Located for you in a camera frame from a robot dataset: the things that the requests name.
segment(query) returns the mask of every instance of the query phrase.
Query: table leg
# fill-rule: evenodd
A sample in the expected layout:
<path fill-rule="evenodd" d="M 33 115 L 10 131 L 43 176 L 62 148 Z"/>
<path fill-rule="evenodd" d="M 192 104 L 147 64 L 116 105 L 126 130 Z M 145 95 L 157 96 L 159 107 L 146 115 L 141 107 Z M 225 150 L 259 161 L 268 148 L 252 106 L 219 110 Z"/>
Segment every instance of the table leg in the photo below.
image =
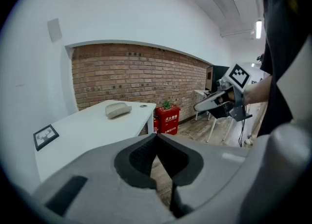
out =
<path fill-rule="evenodd" d="M 214 119 L 214 123 L 213 123 L 213 125 L 211 126 L 210 134 L 209 134 L 209 137 L 208 137 L 208 140 L 206 141 L 206 143 L 208 143 L 209 140 L 210 140 L 211 134 L 213 133 L 213 130 L 214 130 L 214 128 L 215 128 L 215 123 L 216 123 L 216 118 Z"/>
<path fill-rule="evenodd" d="M 154 133 L 154 112 L 152 112 L 147 120 L 147 130 L 149 134 Z"/>
<path fill-rule="evenodd" d="M 230 123 L 230 125 L 229 125 L 229 128 L 228 128 L 228 130 L 227 130 L 227 132 L 226 132 L 224 138 L 222 139 L 222 141 L 226 140 L 226 138 L 228 137 L 228 134 L 229 134 L 229 132 L 230 132 L 230 129 L 232 128 L 233 122 L 234 122 L 234 118 L 232 118 L 231 123 Z"/>

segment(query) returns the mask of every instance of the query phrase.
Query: picture frame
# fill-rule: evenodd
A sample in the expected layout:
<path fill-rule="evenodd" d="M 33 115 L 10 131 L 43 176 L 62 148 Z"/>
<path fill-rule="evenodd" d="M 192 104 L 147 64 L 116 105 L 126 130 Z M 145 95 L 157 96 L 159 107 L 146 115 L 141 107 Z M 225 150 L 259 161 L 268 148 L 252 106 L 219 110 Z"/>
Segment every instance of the picture frame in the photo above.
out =
<path fill-rule="evenodd" d="M 52 125 L 48 125 L 42 128 L 41 130 L 37 131 L 36 133 L 34 133 L 34 142 L 36 150 L 39 151 L 57 137 L 59 137 L 59 134 L 52 127 Z"/>

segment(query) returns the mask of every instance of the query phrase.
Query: fire extinguisher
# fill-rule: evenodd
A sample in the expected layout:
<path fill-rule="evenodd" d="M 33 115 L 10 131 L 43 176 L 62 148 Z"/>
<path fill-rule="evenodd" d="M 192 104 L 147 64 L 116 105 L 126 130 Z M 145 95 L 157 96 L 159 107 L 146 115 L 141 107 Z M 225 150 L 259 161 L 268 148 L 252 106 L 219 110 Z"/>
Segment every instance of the fire extinguisher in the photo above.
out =
<path fill-rule="evenodd" d="M 158 133 L 158 118 L 154 117 L 154 133 Z"/>

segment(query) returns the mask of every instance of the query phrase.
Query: black shirt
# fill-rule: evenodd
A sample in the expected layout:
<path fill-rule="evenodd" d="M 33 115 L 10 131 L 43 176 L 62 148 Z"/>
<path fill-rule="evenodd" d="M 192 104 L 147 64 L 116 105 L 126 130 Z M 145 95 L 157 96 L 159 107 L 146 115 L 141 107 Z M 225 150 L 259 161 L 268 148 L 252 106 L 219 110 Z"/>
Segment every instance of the black shirt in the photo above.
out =
<path fill-rule="evenodd" d="M 266 45 L 261 68 L 272 75 L 267 111 L 258 136 L 292 119 L 290 109 L 276 83 L 290 67 L 307 39 L 308 22 L 291 0 L 263 0 Z"/>

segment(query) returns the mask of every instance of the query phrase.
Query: ceiling vent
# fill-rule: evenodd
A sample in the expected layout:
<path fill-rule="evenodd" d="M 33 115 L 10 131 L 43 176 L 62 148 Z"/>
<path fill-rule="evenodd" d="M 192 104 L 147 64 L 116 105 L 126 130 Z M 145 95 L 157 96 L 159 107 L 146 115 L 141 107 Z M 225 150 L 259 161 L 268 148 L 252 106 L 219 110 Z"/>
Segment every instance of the ceiling vent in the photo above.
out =
<path fill-rule="evenodd" d="M 252 23 L 258 20 L 256 0 L 234 0 L 234 2 L 243 22 Z"/>

